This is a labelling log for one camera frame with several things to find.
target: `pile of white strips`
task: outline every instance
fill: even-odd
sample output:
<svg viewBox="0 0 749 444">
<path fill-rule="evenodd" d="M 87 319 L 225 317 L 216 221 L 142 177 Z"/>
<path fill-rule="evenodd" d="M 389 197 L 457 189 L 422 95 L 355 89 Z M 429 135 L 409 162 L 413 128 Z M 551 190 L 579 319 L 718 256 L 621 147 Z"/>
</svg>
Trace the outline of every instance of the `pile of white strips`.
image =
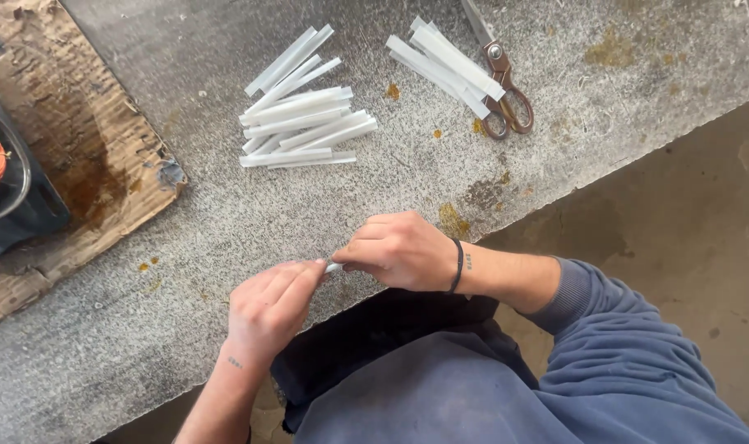
<svg viewBox="0 0 749 444">
<path fill-rule="evenodd" d="M 366 110 L 350 111 L 350 88 L 289 95 L 341 64 L 336 57 L 312 70 L 321 62 L 319 55 L 312 54 L 331 34 L 330 25 L 319 32 L 309 28 L 246 87 L 248 96 L 258 90 L 265 95 L 240 116 L 240 123 L 249 127 L 243 131 L 249 140 L 243 146 L 247 156 L 241 156 L 241 166 L 271 169 L 356 161 L 355 151 L 332 148 L 376 130 L 378 124 Z"/>
<path fill-rule="evenodd" d="M 482 100 L 486 96 L 500 100 L 506 93 L 500 83 L 452 45 L 434 23 L 426 23 L 418 16 L 410 29 L 413 31 L 410 43 L 423 54 L 391 35 L 386 43 L 391 57 L 468 105 L 478 118 L 486 118 L 490 110 Z"/>
</svg>

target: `gray stone surface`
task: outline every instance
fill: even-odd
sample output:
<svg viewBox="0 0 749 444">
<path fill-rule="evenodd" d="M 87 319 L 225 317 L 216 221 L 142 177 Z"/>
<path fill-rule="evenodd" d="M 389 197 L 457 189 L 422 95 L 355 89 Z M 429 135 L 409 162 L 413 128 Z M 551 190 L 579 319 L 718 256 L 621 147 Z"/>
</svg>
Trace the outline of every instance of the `gray stone surface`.
<svg viewBox="0 0 749 444">
<path fill-rule="evenodd" d="M 474 134 L 470 111 L 383 47 L 421 14 L 478 57 L 456 1 L 65 4 L 191 186 L 0 323 L 0 442 L 88 442 L 203 382 L 231 289 L 280 261 L 328 256 L 371 214 L 412 208 L 440 223 L 451 204 L 460 218 L 447 213 L 445 228 L 469 223 L 476 240 L 749 99 L 749 15 L 732 0 L 480 1 L 536 109 L 534 132 L 503 142 Z M 380 131 L 346 144 L 354 164 L 241 169 L 243 87 L 325 23 L 337 33 L 320 52 L 344 65 L 320 85 L 352 86 Z M 383 96 L 391 82 L 399 101 Z M 377 289 L 333 277 L 307 326 Z"/>
</svg>

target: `sleeve cuff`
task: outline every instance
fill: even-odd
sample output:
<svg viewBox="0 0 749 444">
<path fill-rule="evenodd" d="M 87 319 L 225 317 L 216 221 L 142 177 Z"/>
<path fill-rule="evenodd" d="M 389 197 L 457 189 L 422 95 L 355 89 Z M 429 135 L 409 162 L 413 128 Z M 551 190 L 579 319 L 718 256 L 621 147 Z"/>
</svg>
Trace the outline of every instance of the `sleeve cuff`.
<svg viewBox="0 0 749 444">
<path fill-rule="evenodd" d="M 561 265 L 561 282 L 555 295 L 536 313 L 523 314 L 538 328 L 554 335 L 580 319 L 591 300 L 591 277 L 585 268 L 568 259 L 555 259 Z"/>
</svg>

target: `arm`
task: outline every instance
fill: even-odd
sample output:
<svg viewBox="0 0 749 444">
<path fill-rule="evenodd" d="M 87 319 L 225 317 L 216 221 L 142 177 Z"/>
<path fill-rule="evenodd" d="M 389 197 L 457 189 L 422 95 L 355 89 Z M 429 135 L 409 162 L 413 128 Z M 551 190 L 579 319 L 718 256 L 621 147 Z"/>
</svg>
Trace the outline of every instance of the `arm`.
<svg viewBox="0 0 749 444">
<path fill-rule="evenodd" d="M 659 388 L 733 415 L 715 397 L 695 344 L 621 281 L 582 262 L 462 247 L 457 293 L 497 298 L 555 335 L 543 391 L 656 396 L 652 390 Z M 333 260 L 391 287 L 447 291 L 458 252 L 437 228 L 409 212 L 369 218 Z"/>
<path fill-rule="evenodd" d="M 322 259 L 281 264 L 231 293 L 229 336 L 175 444 L 246 442 L 259 384 L 301 328 L 325 267 Z"/>
</svg>

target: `scissor blade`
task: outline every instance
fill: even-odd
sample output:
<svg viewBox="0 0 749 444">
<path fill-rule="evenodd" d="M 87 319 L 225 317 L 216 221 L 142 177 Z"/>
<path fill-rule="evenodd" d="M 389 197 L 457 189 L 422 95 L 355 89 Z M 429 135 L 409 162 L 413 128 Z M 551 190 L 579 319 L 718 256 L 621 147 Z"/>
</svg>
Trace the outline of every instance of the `scissor blade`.
<svg viewBox="0 0 749 444">
<path fill-rule="evenodd" d="M 487 29 L 487 25 L 484 24 L 484 19 L 481 17 L 479 8 L 476 7 L 470 0 L 462 0 L 462 7 L 465 8 L 465 13 L 468 15 L 468 20 L 473 26 L 473 32 L 479 39 L 481 46 L 486 46 L 490 42 L 495 41 L 495 37 Z"/>
</svg>

